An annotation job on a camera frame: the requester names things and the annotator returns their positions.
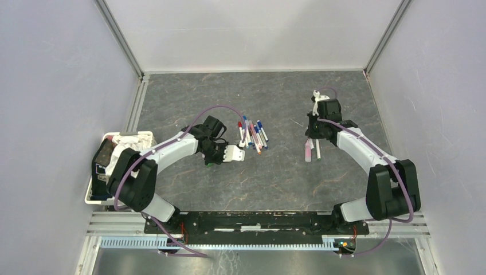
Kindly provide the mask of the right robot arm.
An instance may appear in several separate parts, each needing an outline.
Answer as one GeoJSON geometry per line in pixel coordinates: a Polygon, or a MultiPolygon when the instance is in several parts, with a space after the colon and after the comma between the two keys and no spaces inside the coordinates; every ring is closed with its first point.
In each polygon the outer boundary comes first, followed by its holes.
{"type": "Polygon", "coordinates": [[[307,138],[327,140],[351,156],[367,175],[366,195],[335,206],[332,229],[345,234],[357,221],[390,219],[410,223],[421,208],[415,164],[399,160],[368,139],[351,120],[343,120],[337,99],[315,93],[308,113],[307,138]]]}

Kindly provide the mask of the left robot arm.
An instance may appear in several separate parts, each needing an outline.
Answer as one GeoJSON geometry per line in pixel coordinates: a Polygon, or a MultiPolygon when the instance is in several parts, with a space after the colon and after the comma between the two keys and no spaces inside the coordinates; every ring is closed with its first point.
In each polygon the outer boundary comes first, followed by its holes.
{"type": "Polygon", "coordinates": [[[222,138],[226,126],[208,116],[202,124],[187,126],[174,137],[155,146],[136,151],[124,149],[108,179],[107,191],[113,204],[119,202],[131,210],[158,220],[165,233],[179,229],[179,208],[155,193],[158,175],[177,161],[201,153],[206,165],[244,159],[240,147],[222,138]]]}

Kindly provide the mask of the dark blue capped marker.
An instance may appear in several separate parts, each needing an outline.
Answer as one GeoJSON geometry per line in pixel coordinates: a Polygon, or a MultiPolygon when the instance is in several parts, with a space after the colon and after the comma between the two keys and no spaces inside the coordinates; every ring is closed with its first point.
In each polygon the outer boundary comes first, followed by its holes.
{"type": "Polygon", "coordinates": [[[262,148],[267,149],[268,146],[266,144],[265,138],[264,138],[262,132],[260,131],[260,128],[258,127],[258,125],[254,125],[254,129],[256,131],[259,143],[261,144],[262,148]]]}

